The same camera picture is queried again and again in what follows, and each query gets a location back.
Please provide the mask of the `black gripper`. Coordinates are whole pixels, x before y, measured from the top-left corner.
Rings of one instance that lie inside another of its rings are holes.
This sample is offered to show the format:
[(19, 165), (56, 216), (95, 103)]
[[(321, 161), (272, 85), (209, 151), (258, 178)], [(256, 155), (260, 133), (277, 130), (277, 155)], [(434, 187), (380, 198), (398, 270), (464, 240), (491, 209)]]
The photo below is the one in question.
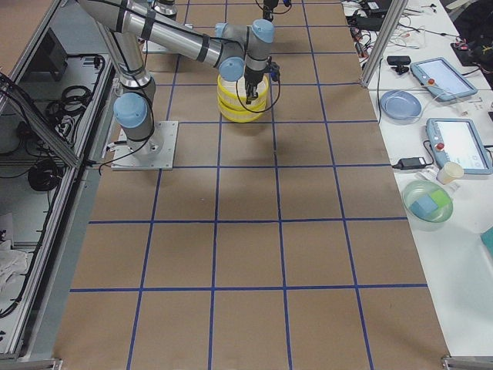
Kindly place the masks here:
[(291, 0), (263, 0), (262, 1), (263, 18), (264, 19), (273, 19), (273, 10), (272, 9), (275, 9), (280, 3), (285, 8), (290, 8), (292, 5)]
[(253, 103), (258, 97), (257, 87), (265, 74), (268, 74), (274, 82), (280, 82), (280, 67), (271, 57), (262, 60), (246, 58), (244, 81), (247, 105)]

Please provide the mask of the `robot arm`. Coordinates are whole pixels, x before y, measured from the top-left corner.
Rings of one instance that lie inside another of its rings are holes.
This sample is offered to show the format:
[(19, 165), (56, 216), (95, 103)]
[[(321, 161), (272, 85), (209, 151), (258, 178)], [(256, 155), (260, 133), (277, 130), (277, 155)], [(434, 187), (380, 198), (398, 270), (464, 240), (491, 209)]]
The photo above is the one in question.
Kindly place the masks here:
[(173, 53), (204, 62), (223, 79), (245, 82), (246, 103), (257, 99), (257, 87), (266, 74), (280, 78), (270, 52), (274, 26), (265, 19), (251, 25), (218, 23), (215, 34), (198, 33), (152, 8), (134, 1), (81, 1), (82, 9), (97, 23), (120, 82), (152, 109), (155, 83), (140, 55), (138, 41), (151, 41)]

